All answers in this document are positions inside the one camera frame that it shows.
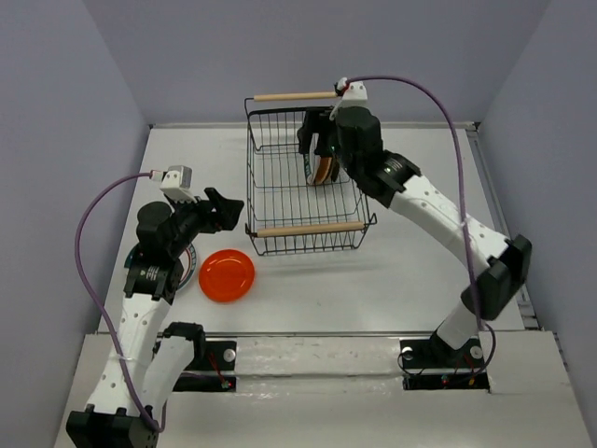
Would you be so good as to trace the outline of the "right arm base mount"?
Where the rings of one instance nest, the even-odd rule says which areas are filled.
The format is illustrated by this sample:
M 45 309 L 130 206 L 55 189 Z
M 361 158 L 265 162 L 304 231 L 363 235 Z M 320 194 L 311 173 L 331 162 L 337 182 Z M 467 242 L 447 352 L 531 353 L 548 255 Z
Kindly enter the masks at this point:
M 406 391 L 490 390 L 481 368 L 485 357 L 477 338 L 469 340 L 455 357 L 439 358 L 429 350 L 427 339 L 400 342 L 397 366 Z

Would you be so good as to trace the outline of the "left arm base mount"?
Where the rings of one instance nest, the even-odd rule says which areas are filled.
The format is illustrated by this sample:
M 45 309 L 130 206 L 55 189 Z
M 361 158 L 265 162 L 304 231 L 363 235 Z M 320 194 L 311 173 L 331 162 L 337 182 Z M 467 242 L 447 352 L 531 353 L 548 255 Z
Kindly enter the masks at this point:
M 203 357 L 194 357 L 174 385 L 174 392 L 232 393 L 236 391 L 237 342 L 207 341 Z

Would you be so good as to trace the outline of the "white plate red green rim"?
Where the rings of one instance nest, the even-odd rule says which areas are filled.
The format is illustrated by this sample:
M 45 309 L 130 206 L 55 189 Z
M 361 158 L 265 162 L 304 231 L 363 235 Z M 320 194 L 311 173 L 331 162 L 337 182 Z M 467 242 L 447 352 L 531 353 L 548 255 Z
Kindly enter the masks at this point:
M 178 285 L 178 290 L 184 289 L 192 280 L 198 269 L 198 257 L 194 244 L 189 244 L 184 252 L 185 256 L 181 256 L 184 271 Z

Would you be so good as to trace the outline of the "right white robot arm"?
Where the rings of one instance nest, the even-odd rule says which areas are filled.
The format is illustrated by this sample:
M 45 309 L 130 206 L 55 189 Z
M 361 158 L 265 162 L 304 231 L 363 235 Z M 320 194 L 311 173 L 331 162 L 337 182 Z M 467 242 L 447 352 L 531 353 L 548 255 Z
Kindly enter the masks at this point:
M 524 285 L 531 242 L 462 215 L 414 162 L 385 149 L 381 123 L 365 107 L 310 108 L 297 137 L 300 153 L 337 163 L 369 198 L 416 224 L 472 270 L 469 286 L 425 350 L 438 365 L 453 364 L 478 325 L 495 320 Z

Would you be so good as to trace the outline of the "woven bamboo plate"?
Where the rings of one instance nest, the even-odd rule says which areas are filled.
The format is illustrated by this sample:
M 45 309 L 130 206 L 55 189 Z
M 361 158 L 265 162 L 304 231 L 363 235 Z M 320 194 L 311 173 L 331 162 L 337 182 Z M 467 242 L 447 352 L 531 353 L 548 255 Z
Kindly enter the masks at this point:
M 316 172 L 313 176 L 314 185 L 322 185 L 326 182 L 333 168 L 334 160 L 332 157 L 320 157 Z

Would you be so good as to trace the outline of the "white plate green lettered rim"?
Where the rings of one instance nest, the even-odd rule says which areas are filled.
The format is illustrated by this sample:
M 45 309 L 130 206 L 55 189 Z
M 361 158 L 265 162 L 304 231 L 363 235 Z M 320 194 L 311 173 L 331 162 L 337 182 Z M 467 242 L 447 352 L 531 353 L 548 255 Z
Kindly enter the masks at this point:
M 304 139 L 301 150 L 305 181 L 311 186 L 315 184 L 315 177 L 319 163 L 319 157 L 315 154 L 316 143 L 317 135 L 308 136 Z

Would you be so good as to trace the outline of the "orange translucent plate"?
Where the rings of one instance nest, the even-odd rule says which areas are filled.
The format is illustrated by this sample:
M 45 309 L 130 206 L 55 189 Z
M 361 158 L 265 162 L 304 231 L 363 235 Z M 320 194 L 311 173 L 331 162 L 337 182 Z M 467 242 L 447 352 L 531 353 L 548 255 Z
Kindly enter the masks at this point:
M 251 289 L 255 279 L 253 261 L 236 249 L 216 251 L 202 263 L 198 274 L 202 293 L 217 303 L 241 299 Z

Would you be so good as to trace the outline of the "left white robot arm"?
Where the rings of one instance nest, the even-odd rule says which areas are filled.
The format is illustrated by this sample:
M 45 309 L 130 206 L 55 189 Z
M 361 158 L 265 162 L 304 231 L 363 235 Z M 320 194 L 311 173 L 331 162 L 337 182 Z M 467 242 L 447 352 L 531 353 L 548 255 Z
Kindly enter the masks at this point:
M 205 198 L 144 205 L 137 213 L 120 320 L 113 347 L 84 410 L 70 412 L 66 432 L 77 447 L 154 447 L 165 429 L 166 404 L 185 370 L 206 358 L 202 325 L 162 325 L 184 271 L 180 257 L 200 233 L 232 231 L 243 201 L 205 189 Z

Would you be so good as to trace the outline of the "black rimmed cream plate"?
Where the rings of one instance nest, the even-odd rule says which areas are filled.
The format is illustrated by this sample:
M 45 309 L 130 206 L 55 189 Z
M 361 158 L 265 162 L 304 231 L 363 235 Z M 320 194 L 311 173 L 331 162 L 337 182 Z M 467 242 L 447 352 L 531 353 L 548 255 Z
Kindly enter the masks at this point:
M 331 165 L 330 181 L 336 182 L 339 178 L 339 175 L 340 175 L 340 163 L 338 162 L 337 159 L 334 159 L 332 161 L 332 165 Z

